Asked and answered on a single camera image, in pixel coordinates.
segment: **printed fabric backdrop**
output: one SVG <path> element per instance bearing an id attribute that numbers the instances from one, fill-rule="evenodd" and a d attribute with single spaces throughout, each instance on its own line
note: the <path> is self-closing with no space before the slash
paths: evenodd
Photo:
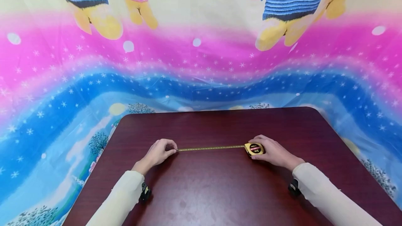
<path id="1" fill-rule="evenodd" d="M 61 225 L 129 113 L 312 107 L 401 208 L 401 13 L 400 0 L 1 0 L 0 225 Z"/>

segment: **dark red wooden table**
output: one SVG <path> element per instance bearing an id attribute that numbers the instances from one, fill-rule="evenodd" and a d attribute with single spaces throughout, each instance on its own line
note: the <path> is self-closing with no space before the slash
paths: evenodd
<path id="1" fill-rule="evenodd" d="M 157 139 L 189 148 L 244 144 L 258 134 L 317 166 L 384 226 L 401 224 L 402 212 L 331 126 L 316 110 L 296 107 L 125 116 L 64 226 L 85 225 Z M 244 149 L 178 152 L 146 175 L 153 198 L 137 204 L 124 225 L 331 225 L 302 195 L 289 195 L 291 179 L 289 171 L 255 162 Z"/>

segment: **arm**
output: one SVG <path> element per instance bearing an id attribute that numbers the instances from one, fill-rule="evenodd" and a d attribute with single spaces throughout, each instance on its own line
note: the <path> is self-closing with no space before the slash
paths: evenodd
<path id="1" fill-rule="evenodd" d="M 166 146 L 173 149 L 166 151 Z M 151 167 L 162 163 L 177 151 L 177 145 L 172 140 L 157 140 L 148 153 L 135 163 L 131 171 L 126 171 L 114 185 L 107 199 L 92 216 L 87 226 L 121 226 L 128 213 L 138 203 L 142 193 L 144 176 Z"/>
<path id="2" fill-rule="evenodd" d="M 257 142 L 265 147 L 266 153 L 254 155 L 254 160 L 265 160 L 292 171 L 299 181 L 299 190 L 304 197 L 335 226 L 381 226 L 337 189 L 318 168 L 292 155 L 278 142 L 263 135 L 256 136 L 249 142 Z"/>

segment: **person's left hand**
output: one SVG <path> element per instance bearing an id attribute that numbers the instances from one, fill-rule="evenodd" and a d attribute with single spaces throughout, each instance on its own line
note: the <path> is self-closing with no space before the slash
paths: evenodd
<path id="1" fill-rule="evenodd" d="M 166 151 L 166 147 L 170 146 L 173 149 Z M 146 155 L 132 168 L 133 171 L 137 171 L 142 175 L 145 175 L 151 167 L 161 164 L 169 156 L 177 152 L 177 144 L 169 139 L 157 140 L 148 150 Z"/>

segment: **white long sleeve shirt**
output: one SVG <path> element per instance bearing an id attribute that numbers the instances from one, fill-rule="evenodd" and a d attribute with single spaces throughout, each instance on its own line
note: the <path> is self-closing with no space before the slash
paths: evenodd
<path id="1" fill-rule="evenodd" d="M 371 215 L 350 200 L 318 168 L 302 163 L 293 170 L 299 190 L 335 226 L 381 226 Z M 126 171 L 87 226 L 121 226 L 142 193 L 144 176 Z"/>

